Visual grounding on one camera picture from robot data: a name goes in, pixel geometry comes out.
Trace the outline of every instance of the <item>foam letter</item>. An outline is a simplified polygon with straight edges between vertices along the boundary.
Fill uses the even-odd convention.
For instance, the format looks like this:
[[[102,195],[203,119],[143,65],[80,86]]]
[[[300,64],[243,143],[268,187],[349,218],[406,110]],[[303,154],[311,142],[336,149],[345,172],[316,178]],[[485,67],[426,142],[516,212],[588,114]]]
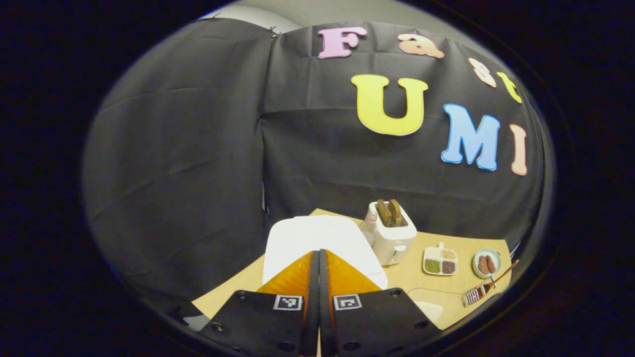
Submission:
[[[474,73],[476,73],[478,78],[480,78],[488,86],[496,88],[496,81],[494,81],[494,78],[490,74],[490,70],[487,69],[484,64],[478,62],[472,57],[468,58],[467,60],[470,62],[472,67],[474,67]]]
[[[342,34],[351,32],[345,37]],[[324,38],[324,48],[317,56],[319,58],[348,57],[352,51],[344,48],[347,43],[350,47],[356,47],[359,44],[358,35],[365,35],[367,31],[363,27],[341,27],[339,29],[326,29],[317,32]]]
[[[500,123],[493,116],[486,115],[481,120],[478,130],[465,108],[457,104],[446,104],[443,110],[450,115],[450,139],[448,149],[441,153],[441,159],[447,163],[458,164],[463,161],[460,146],[463,143],[465,159],[472,164],[476,154],[476,166],[485,170],[496,170],[496,144]]]
[[[384,87],[389,80],[374,74],[353,76],[358,88],[358,117],[365,127],[388,135],[407,135],[417,131],[424,122],[424,91],[428,85],[418,79],[401,78],[397,83],[406,89],[406,115],[395,119],[384,112]]]
[[[412,55],[428,55],[434,58],[441,58],[445,54],[436,48],[434,42],[429,38],[414,34],[401,34],[397,38],[402,41],[399,48],[405,53]]]
[[[527,174],[527,166],[525,165],[525,137],[527,134],[520,126],[511,124],[509,128],[514,133],[514,143],[516,154],[512,163],[512,172],[516,175],[525,176]]]
[[[518,94],[516,94],[516,85],[507,77],[507,74],[504,74],[503,72],[496,72],[496,74],[503,79],[503,83],[505,83],[505,87],[507,87],[509,95],[511,95],[515,101],[522,103],[523,100]]]

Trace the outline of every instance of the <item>white toaster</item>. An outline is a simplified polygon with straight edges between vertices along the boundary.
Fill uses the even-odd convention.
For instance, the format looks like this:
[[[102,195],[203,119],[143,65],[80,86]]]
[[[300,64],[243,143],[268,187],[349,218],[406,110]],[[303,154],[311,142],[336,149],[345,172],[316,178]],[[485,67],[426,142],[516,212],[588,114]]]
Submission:
[[[374,235],[371,243],[379,263],[383,266],[400,263],[412,246],[415,236],[417,236],[417,228],[415,228],[406,211],[401,207],[401,216],[406,222],[406,225],[401,227],[384,226],[377,213],[377,201],[368,205],[368,214],[366,216],[377,218],[375,224],[373,224],[374,228],[373,226],[369,228],[371,235]]]

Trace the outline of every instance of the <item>green food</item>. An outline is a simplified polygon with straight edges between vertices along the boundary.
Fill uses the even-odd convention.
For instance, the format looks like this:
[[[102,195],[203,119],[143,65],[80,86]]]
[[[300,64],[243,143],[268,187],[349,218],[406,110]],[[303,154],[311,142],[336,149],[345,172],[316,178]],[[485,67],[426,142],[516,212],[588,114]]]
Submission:
[[[424,262],[425,270],[430,273],[438,273],[441,271],[441,264],[438,260],[426,259]]]

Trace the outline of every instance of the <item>sausage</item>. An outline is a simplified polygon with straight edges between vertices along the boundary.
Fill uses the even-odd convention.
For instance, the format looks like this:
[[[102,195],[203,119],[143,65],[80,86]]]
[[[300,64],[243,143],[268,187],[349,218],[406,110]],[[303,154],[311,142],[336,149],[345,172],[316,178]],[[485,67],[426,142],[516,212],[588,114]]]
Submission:
[[[478,269],[481,271],[481,273],[483,274],[489,274],[490,270],[487,266],[487,259],[485,259],[484,255],[481,255],[478,258]]]
[[[494,266],[494,262],[491,261],[491,257],[488,255],[485,257],[485,259],[487,260],[487,268],[490,271],[490,273],[494,273],[496,271],[496,267]]]

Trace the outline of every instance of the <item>yellow letter u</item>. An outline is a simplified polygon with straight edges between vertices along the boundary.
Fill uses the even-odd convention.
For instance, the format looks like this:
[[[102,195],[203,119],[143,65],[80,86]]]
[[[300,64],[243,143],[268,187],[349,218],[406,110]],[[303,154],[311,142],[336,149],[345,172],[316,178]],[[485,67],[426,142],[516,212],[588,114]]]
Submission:
[[[407,135],[417,131],[424,122],[424,91],[428,85],[412,78],[401,78],[397,83],[406,89],[406,115],[391,118],[384,112],[384,87],[389,80],[384,76],[360,74],[351,82],[358,88],[358,117],[365,127],[388,135]]]

